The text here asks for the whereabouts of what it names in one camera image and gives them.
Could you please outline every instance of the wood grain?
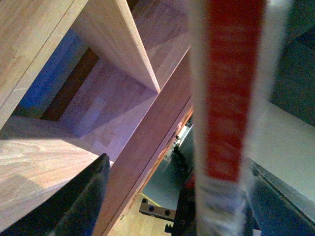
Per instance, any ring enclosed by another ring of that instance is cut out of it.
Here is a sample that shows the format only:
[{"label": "wood grain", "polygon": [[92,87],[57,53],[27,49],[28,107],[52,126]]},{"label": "wood grain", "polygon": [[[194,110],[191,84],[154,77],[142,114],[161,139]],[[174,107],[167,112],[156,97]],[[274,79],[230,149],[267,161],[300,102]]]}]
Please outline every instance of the wood grain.
[{"label": "wood grain", "polygon": [[159,0],[140,0],[132,15],[162,88],[190,47],[187,17]]},{"label": "wood grain", "polygon": [[9,208],[25,212],[21,203],[62,187],[97,159],[78,146],[85,145],[56,122],[11,117],[0,133],[0,218]]},{"label": "wood grain", "polygon": [[115,161],[157,94],[112,63],[100,60],[69,104],[60,122]]},{"label": "wood grain", "polygon": [[98,56],[88,48],[43,114],[42,119],[53,121],[60,119],[97,62]]},{"label": "wood grain", "polygon": [[43,203],[51,196],[53,196],[61,187],[53,189],[47,193],[34,197],[30,200],[22,202],[18,205],[12,206],[9,209],[0,212],[0,232],[8,228],[10,225],[21,219],[23,216],[34,210],[38,203]]},{"label": "wood grain", "polygon": [[101,57],[153,91],[160,92],[126,0],[89,0],[74,29]]},{"label": "wood grain", "polygon": [[0,1],[0,128],[87,1]]},{"label": "wood grain", "polygon": [[187,14],[187,0],[161,0],[164,4],[173,7],[177,11]]},{"label": "wood grain", "polygon": [[135,184],[163,142],[165,134],[169,132],[174,121],[187,104],[190,95],[189,59],[186,56],[114,163],[94,236],[100,236],[103,233],[103,235],[107,235],[118,219],[138,187],[134,188]]}]

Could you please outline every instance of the wooden panel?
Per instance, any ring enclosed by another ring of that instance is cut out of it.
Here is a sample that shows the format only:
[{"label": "wooden panel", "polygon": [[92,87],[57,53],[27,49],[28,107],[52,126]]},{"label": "wooden panel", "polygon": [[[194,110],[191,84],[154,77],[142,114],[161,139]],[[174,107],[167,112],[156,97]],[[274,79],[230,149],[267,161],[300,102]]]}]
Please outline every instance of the wooden panel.
[{"label": "wooden panel", "polygon": [[42,119],[58,121],[69,103],[84,83],[85,79],[98,62],[98,56],[88,48],[72,73],[67,78],[63,87],[49,105]]},{"label": "wooden panel", "polygon": [[186,14],[187,0],[161,0],[164,4],[175,8],[176,10]]},{"label": "wooden panel", "polygon": [[60,122],[92,152],[105,152],[115,161],[156,96],[112,63],[100,60]]},{"label": "wooden panel", "polygon": [[56,193],[61,187],[58,187],[52,191],[39,195],[35,198],[32,198],[28,201],[22,202],[16,206],[13,206],[9,209],[3,210],[0,212],[0,232],[8,228],[10,225],[14,224],[16,221],[21,219],[23,216],[30,213],[34,210],[38,203],[43,203],[49,199],[54,193]]},{"label": "wooden panel", "polygon": [[90,0],[74,24],[99,55],[159,92],[159,86],[126,0]]},{"label": "wooden panel", "polygon": [[[87,1],[0,1],[0,107],[18,105],[10,94],[26,92]],[[13,110],[0,110],[0,128]]]},{"label": "wooden panel", "polygon": [[84,144],[58,123],[11,117],[0,133],[0,218],[4,210],[65,185],[97,159],[77,146]]},{"label": "wooden panel", "polygon": [[94,236],[104,231],[107,235],[126,206],[126,198],[136,191],[133,187],[185,107],[191,95],[189,72],[189,59],[185,57],[114,163]]},{"label": "wooden panel", "polygon": [[159,0],[139,1],[132,14],[162,88],[189,49],[187,18]]}]

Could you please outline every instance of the dark brown panel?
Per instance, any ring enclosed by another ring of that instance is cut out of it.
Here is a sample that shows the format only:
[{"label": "dark brown panel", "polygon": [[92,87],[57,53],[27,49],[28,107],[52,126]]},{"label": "dark brown panel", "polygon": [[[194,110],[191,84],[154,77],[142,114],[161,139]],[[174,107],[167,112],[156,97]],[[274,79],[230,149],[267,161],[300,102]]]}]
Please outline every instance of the dark brown panel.
[{"label": "dark brown panel", "polygon": [[97,61],[98,56],[88,48],[41,119],[59,120]]}]

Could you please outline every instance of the white surface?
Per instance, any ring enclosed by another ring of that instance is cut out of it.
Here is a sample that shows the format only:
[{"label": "white surface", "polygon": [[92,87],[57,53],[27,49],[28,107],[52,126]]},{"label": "white surface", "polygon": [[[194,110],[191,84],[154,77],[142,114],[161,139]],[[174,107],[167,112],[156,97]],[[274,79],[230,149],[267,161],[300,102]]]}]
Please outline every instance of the white surface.
[{"label": "white surface", "polygon": [[251,158],[315,202],[315,128],[271,103],[257,127],[262,131]]}]

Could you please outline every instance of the blue surface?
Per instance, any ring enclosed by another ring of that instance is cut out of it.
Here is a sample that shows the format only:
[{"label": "blue surface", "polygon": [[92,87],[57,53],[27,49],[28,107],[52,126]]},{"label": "blue surface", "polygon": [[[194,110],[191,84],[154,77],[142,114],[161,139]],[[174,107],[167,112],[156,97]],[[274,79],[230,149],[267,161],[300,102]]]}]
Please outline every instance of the blue surface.
[{"label": "blue surface", "polygon": [[77,33],[69,30],[20,101],[19,107],[44,112],[81,58],[85,46]]}]

